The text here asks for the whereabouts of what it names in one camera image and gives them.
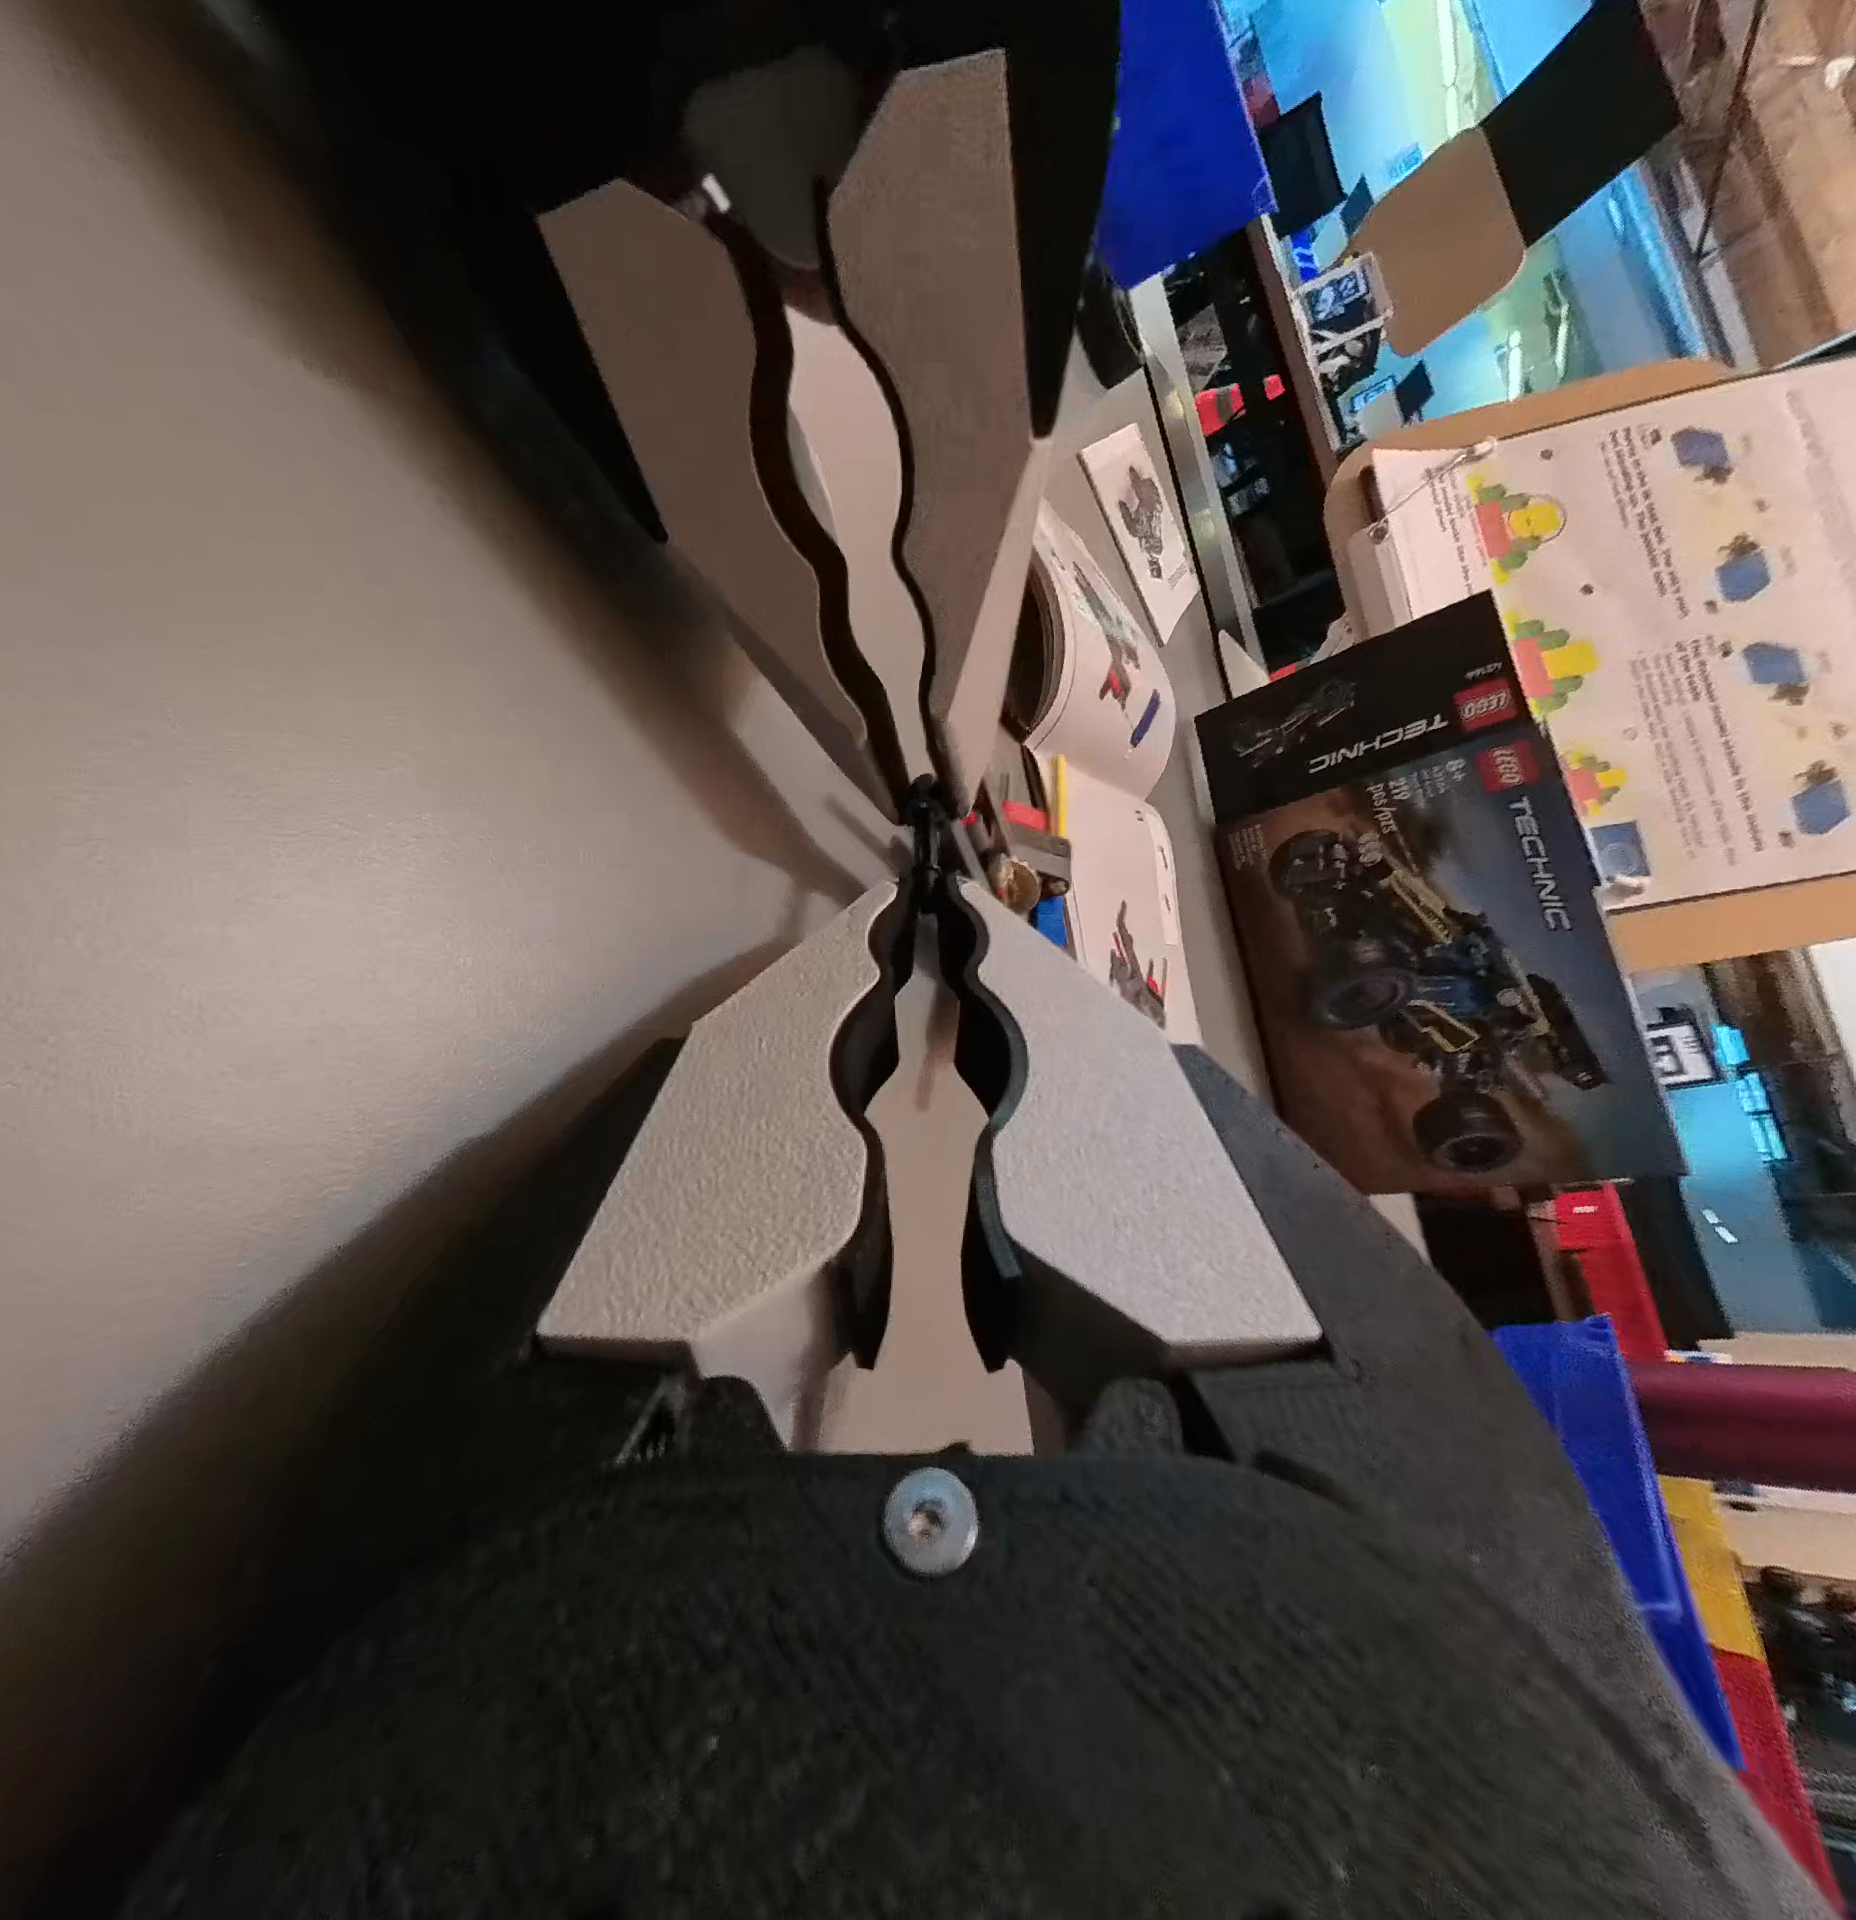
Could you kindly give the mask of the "hanging tan board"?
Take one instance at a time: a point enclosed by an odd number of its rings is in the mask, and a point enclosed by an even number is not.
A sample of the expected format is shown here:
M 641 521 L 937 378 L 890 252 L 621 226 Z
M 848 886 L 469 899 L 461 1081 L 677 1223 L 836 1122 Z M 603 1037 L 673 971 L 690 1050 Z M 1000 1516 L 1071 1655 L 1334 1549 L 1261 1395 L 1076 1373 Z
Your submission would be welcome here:
M 1389 188 L 1352 236 L 1393 300 L 1393 350 L 1415 358 L 1501 297 L 1536 244 L 1682 126 L 1640 6 L 1591 5 L 1512 96 Z

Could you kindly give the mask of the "grey lego chassis assembly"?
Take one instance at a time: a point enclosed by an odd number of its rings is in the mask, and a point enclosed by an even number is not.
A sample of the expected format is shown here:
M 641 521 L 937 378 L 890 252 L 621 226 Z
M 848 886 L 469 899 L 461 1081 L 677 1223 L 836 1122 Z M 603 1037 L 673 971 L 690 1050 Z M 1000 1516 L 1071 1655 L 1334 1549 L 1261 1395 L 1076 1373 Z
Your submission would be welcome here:
M 1024 757 L 1011 757 L 981 780 L 965 818 L 994 899 L 1067 949 L 1066 905 L 1074 886 L 1074 850 L 1057 822 L 1038 768 Z

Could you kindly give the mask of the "task instruction poster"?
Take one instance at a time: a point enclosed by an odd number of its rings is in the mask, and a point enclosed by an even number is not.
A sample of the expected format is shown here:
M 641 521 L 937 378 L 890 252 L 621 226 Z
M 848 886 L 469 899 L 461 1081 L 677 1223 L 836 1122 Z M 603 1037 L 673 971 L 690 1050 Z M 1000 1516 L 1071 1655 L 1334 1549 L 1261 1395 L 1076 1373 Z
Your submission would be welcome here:
M 1856 876 L 1856 352 L 1367 473 L 1373 631 L 1491 596 L 1620 906 Z

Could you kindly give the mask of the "lego set box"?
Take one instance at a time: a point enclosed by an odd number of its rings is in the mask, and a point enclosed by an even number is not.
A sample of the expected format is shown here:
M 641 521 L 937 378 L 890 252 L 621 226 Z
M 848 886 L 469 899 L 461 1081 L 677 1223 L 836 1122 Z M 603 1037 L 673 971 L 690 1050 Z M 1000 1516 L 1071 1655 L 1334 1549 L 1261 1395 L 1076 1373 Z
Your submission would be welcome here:
M 1357 1192 L 1686 1175 L 1593 858 L 1479 592 L 1198 719 L 1284 1122 Z

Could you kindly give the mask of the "open instruction booklet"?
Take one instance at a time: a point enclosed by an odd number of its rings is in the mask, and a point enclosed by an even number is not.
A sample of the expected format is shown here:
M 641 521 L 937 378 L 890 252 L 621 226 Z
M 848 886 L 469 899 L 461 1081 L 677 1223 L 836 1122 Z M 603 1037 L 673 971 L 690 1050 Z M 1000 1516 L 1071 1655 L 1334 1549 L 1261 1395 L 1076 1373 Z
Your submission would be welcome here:
M 1173 1044 L 1199 1044 L 1176 855 L 1156 788 L 1178 707 L 1156 641 L 1053 514 L 1037 514 L 1005 728 L 1041 774 L 1067 844 L 1070 945 Z

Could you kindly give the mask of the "yellow storage bin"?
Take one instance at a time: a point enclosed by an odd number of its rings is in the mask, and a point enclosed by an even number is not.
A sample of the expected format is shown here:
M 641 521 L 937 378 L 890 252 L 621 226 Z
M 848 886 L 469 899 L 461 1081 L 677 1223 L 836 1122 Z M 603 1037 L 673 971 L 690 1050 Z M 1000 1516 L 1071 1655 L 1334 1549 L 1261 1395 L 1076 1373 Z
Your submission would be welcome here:
M 1756 1614 L 1710 1482 L 1660 1477 L 1660 1489 L 1710 1651 L 1764 1666 L 1767 1655 Z

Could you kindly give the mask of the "maroon water bottle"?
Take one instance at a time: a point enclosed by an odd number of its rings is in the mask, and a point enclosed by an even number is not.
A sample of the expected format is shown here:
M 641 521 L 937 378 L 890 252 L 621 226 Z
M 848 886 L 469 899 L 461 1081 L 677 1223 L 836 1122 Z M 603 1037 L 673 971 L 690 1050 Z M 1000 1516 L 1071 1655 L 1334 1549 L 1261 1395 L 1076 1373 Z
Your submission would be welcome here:
M 1626 1373 L 1661 1475 L 1856 1496 L 1856 1373 L 1709 1356 Z

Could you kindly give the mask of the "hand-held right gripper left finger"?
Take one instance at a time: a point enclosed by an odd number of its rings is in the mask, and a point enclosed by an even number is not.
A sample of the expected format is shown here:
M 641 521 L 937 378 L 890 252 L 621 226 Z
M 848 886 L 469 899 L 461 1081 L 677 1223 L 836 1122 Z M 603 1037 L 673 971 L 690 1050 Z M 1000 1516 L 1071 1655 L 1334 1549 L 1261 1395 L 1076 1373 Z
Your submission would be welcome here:
M 808 1449 L 829 1382 L 886 1329 L 893 1256 L 869 1091 L 844 1035 L 893 1052 L 907 889 L 884 879 L 697 1022 L 541 1311 L 557 1356 L 646 1361 L 755 1391 Z

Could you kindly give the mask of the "small instruction leaflet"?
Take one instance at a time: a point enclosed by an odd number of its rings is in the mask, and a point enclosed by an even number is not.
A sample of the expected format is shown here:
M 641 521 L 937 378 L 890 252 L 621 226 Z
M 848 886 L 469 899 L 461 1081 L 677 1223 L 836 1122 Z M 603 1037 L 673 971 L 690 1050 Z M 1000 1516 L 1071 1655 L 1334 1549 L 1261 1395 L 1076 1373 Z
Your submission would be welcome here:
M 1201 596 L 1178 496 L 1159 475 L 1141 425 L 1125 425 L 1084 445 L 1078 463 L 1156 644 L 1167 647 L 1183 615 Z

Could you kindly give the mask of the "tagged blue storage bin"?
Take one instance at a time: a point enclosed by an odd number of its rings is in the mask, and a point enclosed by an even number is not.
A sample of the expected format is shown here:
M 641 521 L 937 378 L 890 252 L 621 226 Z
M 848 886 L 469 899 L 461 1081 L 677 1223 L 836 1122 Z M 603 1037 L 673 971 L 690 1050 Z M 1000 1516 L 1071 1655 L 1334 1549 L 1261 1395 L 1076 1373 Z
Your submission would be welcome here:
M 1132 291 L 1277 209 L 1215 3 L 1125 3 L 1097 252 Z

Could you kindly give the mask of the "red storage bin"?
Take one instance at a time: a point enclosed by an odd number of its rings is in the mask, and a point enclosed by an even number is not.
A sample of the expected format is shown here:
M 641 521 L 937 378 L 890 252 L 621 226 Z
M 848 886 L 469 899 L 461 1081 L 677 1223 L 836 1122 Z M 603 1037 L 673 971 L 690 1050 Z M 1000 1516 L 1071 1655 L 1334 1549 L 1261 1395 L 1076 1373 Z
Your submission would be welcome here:
M 1742 1784 L 1785 1851 L 1812 1877 L 1827 1904 L 1836 1917 L 1847 1917 L 1769 1668 L 1756 1655 L 1735 1646 L 1712 1646 L 1710 1659 L 1736 1731 Z
M 1547 1218 L 1576 1299 L 1586 1302 L 1588 1314 L 1610 1321 L 1625 1354 L 1643 1352 L 1642 1340 L 1660 1329 L 1660 1319 L 1620 1192 L 1610 1184 L 1556 1189 Z

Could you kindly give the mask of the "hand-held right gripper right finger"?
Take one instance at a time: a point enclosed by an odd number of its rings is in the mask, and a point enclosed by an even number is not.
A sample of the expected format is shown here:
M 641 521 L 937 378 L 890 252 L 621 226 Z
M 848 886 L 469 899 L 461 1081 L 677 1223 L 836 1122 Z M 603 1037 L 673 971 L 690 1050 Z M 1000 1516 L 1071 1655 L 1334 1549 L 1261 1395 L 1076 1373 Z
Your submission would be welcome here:
M 981 1107 L 964 1314 L 1030 1451 L 1119 1382 L 1321 1356 L 1321 1324 L 1176 1047 L 968 879 L 944 883 L 953 1065 Z

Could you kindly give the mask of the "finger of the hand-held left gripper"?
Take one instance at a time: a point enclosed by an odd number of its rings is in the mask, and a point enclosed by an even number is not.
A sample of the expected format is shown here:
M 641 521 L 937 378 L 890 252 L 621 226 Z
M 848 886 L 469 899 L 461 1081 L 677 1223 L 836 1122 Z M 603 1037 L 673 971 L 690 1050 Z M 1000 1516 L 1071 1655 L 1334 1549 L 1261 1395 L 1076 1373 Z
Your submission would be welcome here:
M 844 326 L 898 404 L 921 723 L 951 806 L 972 811 L 1052 457 L 1028 370 L 1008 55 L 900 73 L 826 193 L 824 234 Z
M 820 749 L 894 825 L 914 782 L 792 445 L 795 352 L 767 252 L 613 179 L 536 222 L 677 557 Z

